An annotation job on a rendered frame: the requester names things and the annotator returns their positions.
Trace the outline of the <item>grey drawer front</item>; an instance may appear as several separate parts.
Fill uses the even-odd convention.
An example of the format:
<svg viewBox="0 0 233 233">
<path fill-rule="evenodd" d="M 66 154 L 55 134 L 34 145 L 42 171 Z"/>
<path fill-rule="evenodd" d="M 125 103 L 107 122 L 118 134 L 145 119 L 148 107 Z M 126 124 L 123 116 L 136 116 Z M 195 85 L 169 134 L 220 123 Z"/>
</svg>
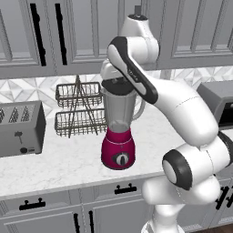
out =
<svg viewBox="0 0 233 233">
<path fill-rule="evenodd" d="M 82 200 L 84 203 L 91 203 L 91 202 L 96 202 L 96 201 L 138 195 L 141 193 L 141 188 L 142 188 L 144 181 L 145 181 L 144 178 L 140 178 L 140 179 L 131 179 L 128 181 L 119 181 L 119 182 L 115 182 L 111 184 L 97 185 L 94 187 L 84 187 L 81 190 Z M 114 193 L 114 190 L 117 188 L 117 185 L 119 185 L 120 187 L 127 187 L 129 183 L 137 187 L 136 192 L 119 194 L 119 195 L 116 195 Z"/>
<path fill-rule="evenodd" d="M 45 201 L 46 205 L 43 208 L 33 208 L 28 210 L 19 210 L 20 205 L 24 205 L 28 200 L 30 203 L 35 203 L 39 198 Z M 25 198 L 14 198 L 0 201 L 0 217 L 17 215 L 21 213 L 40 211 L 49 208 L 65 207 L 70 205 L 69 193 L 65 191 L 39 194 Z"/>
</svg>

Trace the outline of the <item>grey toaster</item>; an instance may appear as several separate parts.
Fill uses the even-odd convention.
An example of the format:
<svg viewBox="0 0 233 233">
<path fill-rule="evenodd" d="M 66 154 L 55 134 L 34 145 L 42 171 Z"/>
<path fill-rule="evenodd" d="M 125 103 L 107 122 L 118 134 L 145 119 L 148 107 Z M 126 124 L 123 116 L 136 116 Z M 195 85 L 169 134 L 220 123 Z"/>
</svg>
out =
<svg viewBox="0 0 233 233">
<path fill-rule="evenodd" d="M 0 157 L 40 154 L 45 131 L 40 100 L 0 104 Z"/>
</svg>

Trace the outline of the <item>grey base cupboard door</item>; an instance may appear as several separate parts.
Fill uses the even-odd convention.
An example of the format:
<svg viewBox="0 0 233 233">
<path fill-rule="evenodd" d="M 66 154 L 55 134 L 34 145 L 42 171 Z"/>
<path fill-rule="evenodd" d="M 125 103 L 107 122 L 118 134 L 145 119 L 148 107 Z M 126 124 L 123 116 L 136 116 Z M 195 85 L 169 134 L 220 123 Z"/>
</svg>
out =
<svg viewBox="0 0 233 233">
<path fill-rule="evenodd" d="M 2 218 L 0 233 L 76 233 L 75 213 L 75 210 L 57 209 Z"/>
<path fill-rule="evenodd" d="M 217 210 L 217 201 L 207 205 L 185 205 L 177 217 L 177 223 L 186 233 L 209 227 Z"/>
<path fill-rule="evenodd" d="M 141 233 L 153 208 L 143 198 L 108 200 L 84 205 L 86 232 L 91 233 L 88 212 L 93 211 L 95 233 Z"/>
</svg>

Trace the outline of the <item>red blender with glass jar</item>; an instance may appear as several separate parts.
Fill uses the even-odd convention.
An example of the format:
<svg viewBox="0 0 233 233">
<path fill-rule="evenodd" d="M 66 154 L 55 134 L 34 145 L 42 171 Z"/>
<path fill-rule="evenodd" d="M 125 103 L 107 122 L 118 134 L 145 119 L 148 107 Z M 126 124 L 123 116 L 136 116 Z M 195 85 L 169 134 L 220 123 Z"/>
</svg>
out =
<svg viewBox="0 0 233 233">
<path fill-rule="evenodd" d="M 111 94 L 105 88 L 101 92 L 107 126 L 101 147 L 101 161 L 110 169 L 127 169 L 136 161 L 136 146 L 130 126 L 142 115 L 146 102 L 141 100 L 138 111 L 134 113 L 137 99 L 135 90 L 123 95 Z"/>
</svg>

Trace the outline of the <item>grey microwave oven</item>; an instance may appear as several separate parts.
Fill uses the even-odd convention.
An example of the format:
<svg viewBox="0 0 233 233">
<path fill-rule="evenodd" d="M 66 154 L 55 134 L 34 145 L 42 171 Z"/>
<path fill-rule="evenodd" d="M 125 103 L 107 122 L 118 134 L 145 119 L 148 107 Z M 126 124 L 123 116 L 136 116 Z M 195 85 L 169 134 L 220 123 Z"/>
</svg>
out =
<svg viewBox="0 0 233 233">
<path fill-rule="evenodd" d="M 233 129 L 233 80 L 201 83 L 197 92 L 217 120 L 219 129 Z"/>
</svg>

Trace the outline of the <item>grey wall cupboard door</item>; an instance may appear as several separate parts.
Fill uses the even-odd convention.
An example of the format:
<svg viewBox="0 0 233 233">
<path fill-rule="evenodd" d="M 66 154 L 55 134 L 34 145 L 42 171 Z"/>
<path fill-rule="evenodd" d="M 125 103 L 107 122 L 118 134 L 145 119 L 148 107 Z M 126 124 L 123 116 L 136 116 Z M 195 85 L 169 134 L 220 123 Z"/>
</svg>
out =
<svg viewBox="0 0 233 233">
<path fill-rule="evenodd" d="M 41 66 L 30 5 L 36 4 L 46 50 Z M 0 0 L 0 78 L 54 76 L 46 0 Z"/>
<path fill-rule="evenodd" d="M 157 67 L 233 66 L 233 0 L 165 0 Z"/>
<path fill-rule="evenodd" d="M 119 33 L 125 17 L 125 0 L 56 0 L 61 5 L 67 66 L 60 43 L 57 73 L 98 74 L 106 60 L 106 48 Z"/>
</svg>

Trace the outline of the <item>black blender lid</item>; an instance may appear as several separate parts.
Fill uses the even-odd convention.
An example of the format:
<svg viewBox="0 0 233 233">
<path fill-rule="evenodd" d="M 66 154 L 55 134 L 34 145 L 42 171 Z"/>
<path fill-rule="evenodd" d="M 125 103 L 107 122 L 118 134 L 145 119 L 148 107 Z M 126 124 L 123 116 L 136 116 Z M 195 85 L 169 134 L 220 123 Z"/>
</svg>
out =
<svg viewBox="0 0 233 233">
<path fill-rule="evenodd" d="M 134 90 L 133 86 L 122 76 L 103 80 L 102 87 L 109 95 L 115 96 L 126 96 Z"/>
</svg>

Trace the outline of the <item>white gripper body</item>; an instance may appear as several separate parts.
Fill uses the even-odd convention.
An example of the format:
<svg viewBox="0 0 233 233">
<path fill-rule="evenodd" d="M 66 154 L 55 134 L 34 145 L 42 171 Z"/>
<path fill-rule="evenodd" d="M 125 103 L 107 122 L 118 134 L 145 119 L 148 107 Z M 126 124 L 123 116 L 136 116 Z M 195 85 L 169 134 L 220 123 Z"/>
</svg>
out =
<svg viewBox="0 0 233 233">
<path fill-rule="evenodd" d="M 123 77 L 123 75 L 112 66 L 108 59 L 106 59 L 102 64 L 100 75 L 103 80 L 110 80 Z"/>
</svg>

